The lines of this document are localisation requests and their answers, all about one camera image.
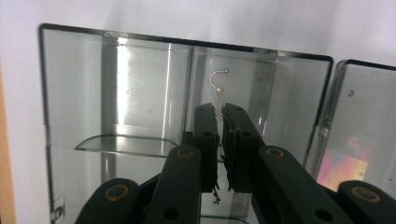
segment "white wall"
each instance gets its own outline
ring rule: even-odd
[[[37,26],[165,35],[396,65],[392,0],[0,1],[0,61],[18,223],[48,223]]]

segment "small hook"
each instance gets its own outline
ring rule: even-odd
[[[215,84],[213,84],[213,76],[215,74],[217,74],[217,73],[228,73],[228,69],[225,68],[224,70],[216,71],[216,72],[212,73],[212,76],[210,76],[210,84],[212,85],[213,88],[215,88],[216,94],[217,95],[222,95],[223,91],[224,91],[224,88],[221,87],[221,86],[216,86]]]

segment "clear acrylic enclosure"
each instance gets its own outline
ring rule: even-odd
[[[51,210],[64,210],[53,223],[74,223],[104,181],[160,173],[206,103],[219,130],[222,104],[245,108],[267,145],[303,163],[332,68],[327,56],[51,24],[40,45]],[[202,223],[256,223],[218,166],[221,201],[203,194]]]
[[[363,180],[396,198],[395,111],[396,67],[340,62],[321,122],[319,184]]]

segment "wooden frame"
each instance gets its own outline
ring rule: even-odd
[[[16,223],[11,166],[7,143],[6,110],[0,67],[0,224]]]

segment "brass screw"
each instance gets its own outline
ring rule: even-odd
[[[119,199],[125,197],[128,194],[128,187],[124,184],[116,184],[111,186],[105,191],[105,197],[111,202],[118,201]]]

